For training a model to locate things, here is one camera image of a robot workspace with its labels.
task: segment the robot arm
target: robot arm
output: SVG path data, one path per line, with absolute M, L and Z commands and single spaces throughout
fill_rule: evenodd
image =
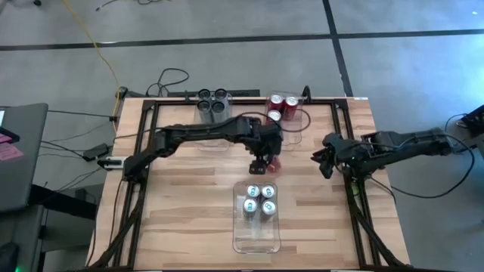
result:
M 171 125 L 156 132 L 145 150 L 126 159 L 123 175 L 128 179 L 138 175 L 156 158 L 171 156 L 186 141 L 214 139 L 244 144 L 256 157 L 249 169 L 255 175 L 265 174 L 272 157 L 281 153 L 283 140 L 279 125 L 262 125 L 259 118 L 253 117 L 236 116 L 213 125 Z
M 325 178 L 330 178 L 333 167 L 342 163 L 358 177 L 415 156 L 446 156 L 451 152 L 451 144 L 440 128 L 407 134 L 378 131 L 361 136 L 361 141 L 343 140 L 332 133 L 324 138 L 323 145 L 325 148 L 313 153 L 311 159 L 320 164 Z

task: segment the wooden table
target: wooden table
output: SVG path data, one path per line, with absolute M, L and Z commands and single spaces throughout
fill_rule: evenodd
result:
M 142 103 L 143 99 L 126 99 L 118 136 L 137 132 Z M 355 137 L 375 131 L 368 100 L 348 98 L 348 103 Z M 199 150 L 195 143 L 185 143 L 174 156 L 157 159 L 150 169 L 135 269 L 357 268 L 343 177 L 335 171 L 330 180 L 324 179 L 318 164 L 309 159 L 322 148 L 323 137 L 334 131 L 330 107 L 305 105 L 304 109 L 310 113 L 312 124 L 302 133 L 302 141 L 293 151 L 280 155 L 282 169 L 277 174 L 249 175 L 248 165 L 253 157 L 240 144 L 225 152 L 207 152 Z M 234 106 L 233 114 L 254 110 L 264 109 Z M 161 106 L 160 116 L 158 126 L 191 124 L 194 107 Z M 339 116 L 341 127 L 345 128 L 343 114 Z M 113 155 L 132 155 L 134 144 L 135 137 L 116 140 Z M 389 184 L 384 171 L 374 177 Z M 93 261 L 109 242 L 120 178 L 121 171 L 107 174 L 98 211 Z M 238 254 L 232 249 L 232 188 L 238 181 L 254 180 L 272 181 L 279 188 L 281 249 L 275 254 Z M 126 186 L 123 182 L 117 201 L 115 233 Z M 376 232 L 397 258 L 408 263 L 392 197 L 370 181 L 366 188 Z M 366 259 L 370 262 L 368 239 L 361 232 L 366 242 Z M 129 233 L 121 264 L 126 263 L 130 237 Z

